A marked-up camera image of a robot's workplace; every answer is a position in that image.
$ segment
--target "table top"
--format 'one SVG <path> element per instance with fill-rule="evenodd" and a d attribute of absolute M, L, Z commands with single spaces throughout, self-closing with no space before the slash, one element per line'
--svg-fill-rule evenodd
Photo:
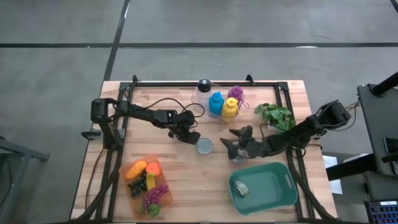
<path fill-rule="evenodd" d="M 311 115 L 304 82 L 301 80 L 286 82 L 289 84 L 290 98 L 294 108 L 295 118 L 298 123 L 302 122 L 307 116 Z M 101 97 L 117 98 L 119 84 L 120 82 L 104 82 Z M 180 101 L 182 105 L 188 105 L 191 103 L 193 90 L 194 87 L 134 87 L 132 102 L 139 106 L 149 106 L 161 98 L 171 97 Z M 203 138 L 211 139 L 214 145 L 212 152 L 206 156 L 196 153 L 195 146 L 169 138 L 167 129 L 159 129 L 153 127 L 153 125 L 146 121 L 129 118 L 122 163 L 134 162 L 147 154 L 157 154 L 160 166 L 174 197 L 173 204 L 162 208 L 157 217 L 147 217 L 140 221 L 296 221 L 297 216 L 293 205 L 252 213 L 248 216 L 241 215 L 233 207 L 228 189 L 228 178 L 232 171 L 270 162 L 281 162 L 287 165 L 285 153 L 272 157 L 250 159 L 241 164 L 234 164 L 228 159 L 226 148 L 219 138 L 235 139 L 236 137 L 229 133 L 228 129 L 240 129 L 247 125 L 253 126 L 253 136 L 255 138 L 261 138 L 259 125 L 262 123 L 262 120 L 260 115 L 254 114 L 254 109 L 261 103 L 276 104 L 275 92 L 271 87 L 250 86 L 243 87 L 243 90 L 245 101 L 251 105 L 251 109 L 242 107 L 242 114 L 237 116 L 234 123 L 225 124 L 207 115 L 197 118 L 198 127 L 192 130 L 201 133 Z M 214 91 L 220 91 L 223 95 L 228 93 L 228 91 L 223 88 L 214 88 Z M 281 96 L 283 105 L 286 105 L 283 92 L 281 92 Z M 180 106 L 173 101 L 162 101 L 153 106 L 152 109 L 175 109 L 181 111 Z M 196 115 L 200 114 L 200 112 L 196 112 L 193 108 L 191 110 Z M 113 108 L 109 107 L 109 114 L 112 113 Z M 264 134 L 266 136 L 275 133 L 275 130 L 264 128 Z M 95 160 L 102 148 L 102 140 L 90 141 L 88 145 L 71 218 L 78 217 L 84 211 L 88 181 Z M 106 153 L 102 154 L 102 158 L 94 174 L 89 192 L 89 203 L 94 199 L 100 188 L 105 155 Z M 336 208 L 330 191 L 320 148 L 318 146 L 307 147 L 304 161 L 312 192 L 326 210 L 336 217 Z M 107 209 L 109 204 L 109 195 L 110 190 L 105 196 L 105 209 Z M 127 197 L 129 196 L 126 195 L 123 184 L 119 181 L 113 218 L 115 222 L 137 221 L 132 216 Z M 304 216 L 307 217 L 305 197 L 301 190 L 300 200 Z"/>

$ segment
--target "concrete floor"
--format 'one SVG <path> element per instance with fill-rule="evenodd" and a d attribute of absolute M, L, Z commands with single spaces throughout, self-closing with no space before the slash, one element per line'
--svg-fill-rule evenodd
<path fill-rule="evenodd" d="M 123 0 L 0 0 L 0 44 L 112 43 Z M 132 0 L 121 42 L 398 42 L 388 0 Z M 0 136 L 51 153 L 33 161 L 12 223 L 68 219 L 111 49 L 0 49 Z M 397 71 L 397 48 L 119 49 L 111 80 L 305 80 L 312 110 Z M 371 152 L 361 114 L 324 151 Z M 348 210 L 337 205 L 345 220 Z"/>

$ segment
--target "green plastic basket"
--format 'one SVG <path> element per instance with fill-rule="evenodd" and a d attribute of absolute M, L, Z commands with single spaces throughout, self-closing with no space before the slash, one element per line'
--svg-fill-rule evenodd
<path fill-rule="evenodd" d="M 249 189 L 241 197 L 233 182 L 239 179 Z M 242 215 L 280 206 L 293 205 L 297 190 L 288 168 L 280 162 L 234 171 L 229 176 L 229 192 L 235 209 Z"/>

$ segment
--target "green leaves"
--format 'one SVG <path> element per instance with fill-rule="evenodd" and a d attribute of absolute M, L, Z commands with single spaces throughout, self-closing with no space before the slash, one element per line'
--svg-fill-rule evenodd
<path fill-rule="evenodd" d="M 255 114 L 259 114 L 259 113 L 261 113 L 262 111 L 266 110 L 268 106 L 269 106 L 269 103 L 260 104 L 260 105 L 258 105 L 258 106 L 256 107 L 256 109 L 254 109 L 254 113 L 255 113 Z"/>
<path fill-rule="evenodd" d="M 278 120 L 278 121 L 284 120 L 284 115 L 281 112 L 279 112 L 279 110 L 272 110 L 271 115 L 272 115 L 272 118 L 274 118 L 275 120 Z"/>
<path fill-rule="evenodd" d="M 272 126 L 275 126 L 282 133 L 296 126 L 292 112 L 283 106 L 278 108 L 276 105 L 263 103 L 256 107 L 254 113 L 262 114 L 264 122 L 268 123 L 269 121 Z"/>
<path fill-rule="evenodd" d="M 271 119 L 272 119 L 271 111 L 265 110 L 264 112 L 262 112 L 262 120 L 263 121 L 269 121 Z"/>
<path fill-rule="evenodd" d="M 288 130 L 292 129 L 294 126 L 296 126 L 296 121 L 294 119 L 290 120 Z"/>
<path fill-rule="evenodd" d="M 255 113 L 255 114 L 261 113 L 262 108 L 263 108 L 263 105 L 258 105 L 258 106 L 256 107 L 256 109 L 254 109 L 254 113 Z"/>
<path fill-rule="evenodd" d="M 275 127 L 280 132 L 285 132 L 285 131 L 289 130 L 288 129 L 289 128 L 289 124 L 286 121 L 282 121 L 282 122 L 279 122 L 279 123 L 275 124 Z"/>
<path fill-rule="evenodd" d="M 284 114 L 284 115 L 290 115 L 290 114 L 292 114 L 292 113 L 289 111 L 289 109 L 287 109 L 286 107 L 280 107 L 278 110 L 279 110 L 279 112 L 280 112 L 281 114 Z"/>
<path fill-rule="evenodd" d="M 276 110 L 278 107 L 276 105 L 267 106 L 267 110 Z"/>

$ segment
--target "toy orange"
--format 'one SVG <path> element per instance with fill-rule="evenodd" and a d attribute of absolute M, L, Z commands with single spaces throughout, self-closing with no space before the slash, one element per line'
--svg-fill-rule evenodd
<path fill-rule="evenodd" d="M 161 173 L 160 166 L 157 162 L 151 162 L 147 165 L 146 168 L 147 174 L 153 173 L 155 177 L 158 177 Z"/>
<path fill-rule="evenodd" d="M 133 165 L 133 167 L 129 170 L 129 172 L 127 172 L 124 177 L 126 179 L 134 179 L 145 169 L 145 167 L 147 167 L 147 162 L 138 161 Z"/>

